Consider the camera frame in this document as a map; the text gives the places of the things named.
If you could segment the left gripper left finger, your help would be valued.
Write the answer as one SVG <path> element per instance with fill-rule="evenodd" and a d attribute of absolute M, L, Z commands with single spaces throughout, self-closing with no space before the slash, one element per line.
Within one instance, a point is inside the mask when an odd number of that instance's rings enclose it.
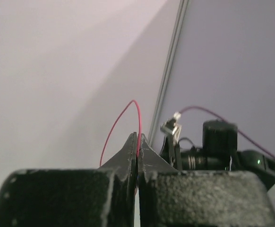
<path fill-rule="evenodd" d="M 134 226 L 137 134 L 98 169 L 23 169 L 0 189 L 0 227 Z"/>

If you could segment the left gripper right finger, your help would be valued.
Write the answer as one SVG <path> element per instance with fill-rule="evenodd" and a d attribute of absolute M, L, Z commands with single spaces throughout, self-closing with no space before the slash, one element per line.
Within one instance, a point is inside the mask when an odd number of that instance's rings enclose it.
<path fill-rule="evenodd" d="M 178 171 L 141 137 L 138 156 L 143 227 L 275 227 L 260 179 L 246 171 Z"/>

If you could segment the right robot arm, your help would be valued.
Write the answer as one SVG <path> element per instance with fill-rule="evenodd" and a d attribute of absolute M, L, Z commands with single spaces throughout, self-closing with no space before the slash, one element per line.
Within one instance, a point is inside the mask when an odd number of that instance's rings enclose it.
<path fill-rule="evenodd" d="M 180 147 L 181 126 L 174 118 L 161 126 L 165 134 L 160 156 L 182 171 L 225 170 L 250 171 L 267 190 L 275 186 L 275 161 L 255 150 L 237 150 L 238 128 L 233 123 L 210 120 L 203 123 L 202 146 Z"/>

